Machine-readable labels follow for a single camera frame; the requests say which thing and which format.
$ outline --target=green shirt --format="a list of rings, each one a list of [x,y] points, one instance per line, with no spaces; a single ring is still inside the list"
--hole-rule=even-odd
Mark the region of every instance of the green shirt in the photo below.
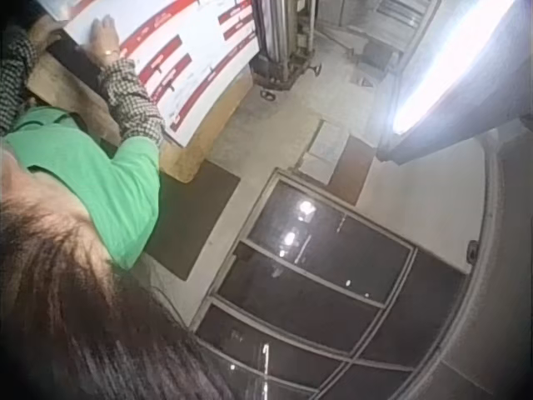
[[[130,137],[109,158],[72,120],[39,126],[23,118],[22,125],[5,137],[20,164],[52,174],[70,189],[89,211],[113,261],[131,268],[157,220],[157,145]]]

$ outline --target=plaid shirt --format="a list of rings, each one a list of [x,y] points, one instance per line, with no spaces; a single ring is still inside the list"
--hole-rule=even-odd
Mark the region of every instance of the plaid shirt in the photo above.
[[[27,79],[37,63],[36,50],[21,28],[9,27],[2,39],[0,136],[9,133],[22,111]],[[165,123],[139,81],[134,62],[123,59],[104,68],[98,82],[122,140],[143,136],[161,147]]]

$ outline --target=window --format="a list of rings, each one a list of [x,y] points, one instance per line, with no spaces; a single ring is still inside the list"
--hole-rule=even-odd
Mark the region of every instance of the window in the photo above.
[[[387,400],[409,375],[409,372],[354,365],[326,392],[323,399]]]
[[[266,380],[207,349],[205,354],[220,368],[236,400],[306,400],[314,393]]]
[[[313,388],[341,364],[257,331],[217,307],[209,309],[197,335],[257,371]]]
[[[387,400],[462,299],[466,275],[318,190],[273,176],[195,318],[237,398]]]
[[[378,308],[283,267],[244,244],[218,293],[239,308],[309,341],[349,352]]]
[[[273,255],[365,298],[385,302],[410,249],[280,182],[249,237]]]

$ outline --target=dark hair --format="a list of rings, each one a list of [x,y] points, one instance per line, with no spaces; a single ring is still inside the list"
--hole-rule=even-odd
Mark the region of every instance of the dark hair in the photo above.
[[[2,398],[7,387],[57,400],[232,397],[150,292],[113,265],[97,277],[77,229],[42,220],[35,208],[0,210]]]

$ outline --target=person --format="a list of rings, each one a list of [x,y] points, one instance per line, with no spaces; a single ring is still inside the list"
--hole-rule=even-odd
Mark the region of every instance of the person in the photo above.
[[[112,18],[95,21],[87,54],[120,128],[116,155],[68,112],[19,116],[28,76],[59,27],[43,17],[28,33],[11,26],[2,35],[2,396],[11,388],[16,398],[232,398],[188,331],[127,271],[157,219],[163,121],[120,57]]]

